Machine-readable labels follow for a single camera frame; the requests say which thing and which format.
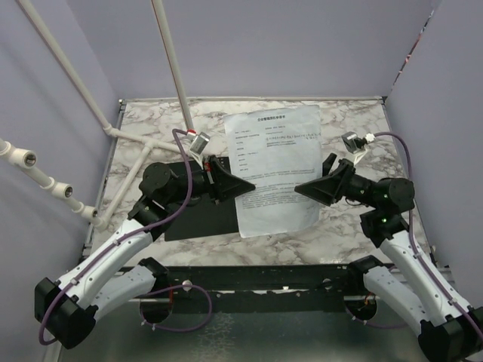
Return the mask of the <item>white folder black inside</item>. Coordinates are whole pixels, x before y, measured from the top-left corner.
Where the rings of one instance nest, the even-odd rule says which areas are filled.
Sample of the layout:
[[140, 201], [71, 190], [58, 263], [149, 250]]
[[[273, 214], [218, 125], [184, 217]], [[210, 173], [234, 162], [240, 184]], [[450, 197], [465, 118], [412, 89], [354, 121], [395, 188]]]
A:
[[164, 233], [165, 241], [182, 241], [238, 232], [235, 200], [215, 204], [209, 194], [198, 195], [195, 186], [186, 209]]

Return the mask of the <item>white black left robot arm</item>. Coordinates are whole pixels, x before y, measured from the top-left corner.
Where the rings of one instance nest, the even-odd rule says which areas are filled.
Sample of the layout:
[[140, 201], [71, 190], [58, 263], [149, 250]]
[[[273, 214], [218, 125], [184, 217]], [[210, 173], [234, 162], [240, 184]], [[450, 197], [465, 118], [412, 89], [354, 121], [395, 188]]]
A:
[[175, 174], [168, 164], [156, 162], [143, 172], [140, 199], [127, 219], [99, 249], [55, 281], [43, 278], [34, 289], [34, 316], [41, 324], [38, 339], [71, 349], [83, 342], [105, 314], [135, 296], [152, 298], [166, 291], [162, 266], [141, 262], [126, 275], [116, 272], [171, 226], [191, 198], [207, 195], [212, 202], [229, 201], [255, 190], [255, 185], [235, 176], [214, 155], [200, 169], [188, 167]]

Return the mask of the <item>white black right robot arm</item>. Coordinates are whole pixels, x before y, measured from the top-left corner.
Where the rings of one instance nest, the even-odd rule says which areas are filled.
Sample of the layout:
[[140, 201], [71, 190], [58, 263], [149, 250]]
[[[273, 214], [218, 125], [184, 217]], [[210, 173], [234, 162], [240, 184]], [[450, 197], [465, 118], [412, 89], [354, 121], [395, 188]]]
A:
[[386, 255], [405, 281], [395, 278], [376, 257], [349, 265], [348, 289], [382, 299], [413, 331], [430, 361], [459, 361], [482, 350], [482, 309], [471, 305], [432, 264], [402, 214], [414, 209], [414, 184], [405, 178], [373, 181], [342, 159], [336, 169], [330, 154], [322, 176], [295, 187], [295, 192], [325, 206], [341, 198], [370, 211], [360, 216], [364, 235]]

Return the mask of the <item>white paper sheets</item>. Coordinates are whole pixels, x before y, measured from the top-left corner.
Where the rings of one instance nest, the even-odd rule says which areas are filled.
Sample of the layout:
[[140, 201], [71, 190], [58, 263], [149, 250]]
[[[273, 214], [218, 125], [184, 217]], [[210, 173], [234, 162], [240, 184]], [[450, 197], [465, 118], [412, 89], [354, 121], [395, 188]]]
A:
[[232, 174], [255, 185], [235, 200], [243, 238], [298, 232], [318, 221], [320, 206], [295, 187], [321, 176], [321, 110], [268, 109], [223, 119]]

